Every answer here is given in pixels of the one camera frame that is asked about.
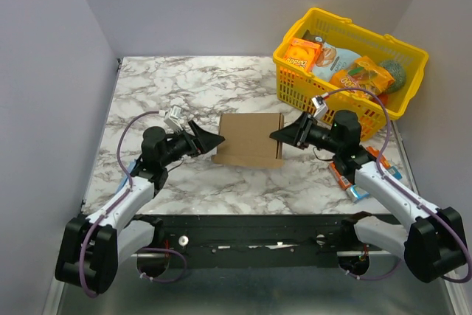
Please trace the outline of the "brown cardboard box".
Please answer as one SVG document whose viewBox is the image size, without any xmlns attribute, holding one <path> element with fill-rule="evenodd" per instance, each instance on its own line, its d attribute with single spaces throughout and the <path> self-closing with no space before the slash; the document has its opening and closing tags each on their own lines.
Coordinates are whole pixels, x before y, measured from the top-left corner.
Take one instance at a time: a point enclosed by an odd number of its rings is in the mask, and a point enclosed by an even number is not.
<svg viewBox="0 0 472 315">
<path fill-rule="evenodd" d="M 237 167 L 281 168 L 282 144 L 270 134 L 283 126 L 281 113 L 222 114 L 218 133 L 225 141 L 217 147 L 212 161 Z"/>
</svg>

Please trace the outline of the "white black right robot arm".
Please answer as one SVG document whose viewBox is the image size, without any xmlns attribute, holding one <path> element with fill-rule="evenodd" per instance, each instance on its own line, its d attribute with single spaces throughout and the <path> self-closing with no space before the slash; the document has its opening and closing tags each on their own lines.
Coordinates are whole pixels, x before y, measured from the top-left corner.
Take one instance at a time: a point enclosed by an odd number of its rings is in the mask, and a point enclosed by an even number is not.
<svg viewBox="0 0 472 315">
<path fill-rule="evenodd" d="M 396 224 L 359 212 L 342 223 L 341 245 L 349 250 L 362 244 L 377 246 L 404 261 L 420 281 L 445 278 L 460 266 L 471 265 L 461 215 L 440 209 L 421 198 L 393 176 L 360 143 L 361 125 L 348 110 L 336 112 L 330 128 L 317 124 L 308 113 L 270 137 L 295 148 L 309 146 L 333 154 L 335 169 L 349 182 L 379 201 L 397 219 Z"/>
</svg>

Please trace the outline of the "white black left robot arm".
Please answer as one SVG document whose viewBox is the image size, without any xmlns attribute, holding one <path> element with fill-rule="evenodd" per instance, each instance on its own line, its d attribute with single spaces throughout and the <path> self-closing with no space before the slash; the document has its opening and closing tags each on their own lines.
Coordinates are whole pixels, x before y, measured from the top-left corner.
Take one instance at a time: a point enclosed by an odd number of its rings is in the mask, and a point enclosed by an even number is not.
<svg viewBox="0 0 472 315">
<path fill-rule="evenodd" d="M 159 126 L 142 135 L 141 154 L 127 173 L 128 182 L 104 206 L 90 215 L 71 219 L 63 233 L 55 279 L 80 286 L 90 297 L 106 292 L 122 261 L 144 249 L 158 251 L 164 241 L 154 223 L 137 212 L 163 188 L 168 165 L 183 156 L 210 152 L 224 137 L 188 122 L 190 131 L 169 134 Z"/>
</svg>

